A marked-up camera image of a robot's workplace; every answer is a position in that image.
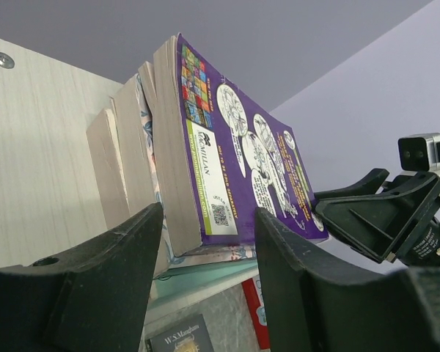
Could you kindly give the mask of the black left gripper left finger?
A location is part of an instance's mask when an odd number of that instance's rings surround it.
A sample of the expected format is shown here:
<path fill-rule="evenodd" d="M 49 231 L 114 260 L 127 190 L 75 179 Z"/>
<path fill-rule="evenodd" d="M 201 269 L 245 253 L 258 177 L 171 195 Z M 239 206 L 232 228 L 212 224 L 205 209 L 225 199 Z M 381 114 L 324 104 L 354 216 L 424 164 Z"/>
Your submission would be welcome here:
<path fill-rule="evenodd" d="M 0 351 L 137 351 L 163 208 L 29 266 L 0 268 Z"/>

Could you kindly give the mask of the teal paperback book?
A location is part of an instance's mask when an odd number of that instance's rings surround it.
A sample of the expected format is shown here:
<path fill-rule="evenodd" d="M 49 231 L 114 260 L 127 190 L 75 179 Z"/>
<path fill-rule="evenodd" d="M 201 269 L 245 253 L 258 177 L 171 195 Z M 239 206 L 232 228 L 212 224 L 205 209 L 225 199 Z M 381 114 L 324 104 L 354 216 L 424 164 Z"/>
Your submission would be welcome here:
<path fill-rule="evenodd" d="M 111 229 L 133 214 L 123 180 L 115 114 L 102 109 L 87 129 L 87 141 L 95 171 L 106 226 Z M 210 254 L 169 256 L 168 236 L 162 234 L 155 265 L 152 301 L 176 290 L 194 289 L 255 264 L 253 246 L 231 246 Z"/>

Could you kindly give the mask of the dark grey Mansfield book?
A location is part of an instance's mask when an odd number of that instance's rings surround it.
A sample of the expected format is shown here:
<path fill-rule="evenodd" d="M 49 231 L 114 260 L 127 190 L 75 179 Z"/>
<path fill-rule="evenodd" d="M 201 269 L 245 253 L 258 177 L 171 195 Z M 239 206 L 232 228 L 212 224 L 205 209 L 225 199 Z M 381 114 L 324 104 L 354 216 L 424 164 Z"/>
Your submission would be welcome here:
<path fill-rule="evenodd" d="M 202 314 L 177 322 L 168 329 L 146 339 L 147 351 L 210 351 L 214 352 Z"/>

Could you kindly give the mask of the purple 52-Storey Treehouse book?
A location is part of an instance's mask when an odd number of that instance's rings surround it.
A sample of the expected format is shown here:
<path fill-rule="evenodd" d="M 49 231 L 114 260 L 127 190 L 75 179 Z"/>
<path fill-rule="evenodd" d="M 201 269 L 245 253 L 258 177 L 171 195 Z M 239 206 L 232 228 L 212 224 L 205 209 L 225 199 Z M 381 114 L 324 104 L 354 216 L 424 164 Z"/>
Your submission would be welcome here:
<path fill-rule="evenodd" d="M 155 164 L 175 255 L 253 245 L 258 208 L 312 242 L 329 238 L 290 126 L 181 34 L 153 66 Z"/>

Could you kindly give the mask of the Little Women floral book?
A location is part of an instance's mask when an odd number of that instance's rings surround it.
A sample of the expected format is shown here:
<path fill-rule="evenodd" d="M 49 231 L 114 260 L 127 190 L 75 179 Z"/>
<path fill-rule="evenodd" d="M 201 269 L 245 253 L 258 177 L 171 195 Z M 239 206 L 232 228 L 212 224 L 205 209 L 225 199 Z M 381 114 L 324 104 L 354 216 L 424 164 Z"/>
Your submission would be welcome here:
<path fill-rule="evenodd" d="M 144 95 L 139 72 L 130 77 L 111 98 L 108 118 L 114 145 L 117 175 L 122 189 L 117 192 L 124 213 L 132 216 L 153 202 L 162 202 L 155 165 L 151 105 Z M 163 220 L 154 277 L 178 268 L 252 260 L 253 245 L 206 249 L 199 254 L 174 254 L 166 220 Z"/>

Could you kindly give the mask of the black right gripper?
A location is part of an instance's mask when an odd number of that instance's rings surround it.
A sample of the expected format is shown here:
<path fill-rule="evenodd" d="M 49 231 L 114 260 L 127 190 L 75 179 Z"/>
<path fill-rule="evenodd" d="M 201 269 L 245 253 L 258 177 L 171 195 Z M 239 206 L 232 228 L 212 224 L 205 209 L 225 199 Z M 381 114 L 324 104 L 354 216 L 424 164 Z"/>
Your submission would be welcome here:
<path fill-rule="evenodd" d="M 374 168 L 350 186 L 316 192 L 315 214 L 337 240 L 376 263 L 440 266 L 440 177 L 388 176 Z"/>

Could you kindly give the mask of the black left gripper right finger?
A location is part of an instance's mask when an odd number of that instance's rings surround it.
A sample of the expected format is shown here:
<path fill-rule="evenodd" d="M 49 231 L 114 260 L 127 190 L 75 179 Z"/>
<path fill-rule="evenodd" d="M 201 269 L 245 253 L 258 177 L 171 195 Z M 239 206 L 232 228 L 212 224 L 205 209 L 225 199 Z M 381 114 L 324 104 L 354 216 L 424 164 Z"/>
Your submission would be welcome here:
<path fill-rule="evenodd" d="M 440 351 L 440 268 L 360 268 L 263 208 L 254 234 L 271 350 Z"/>

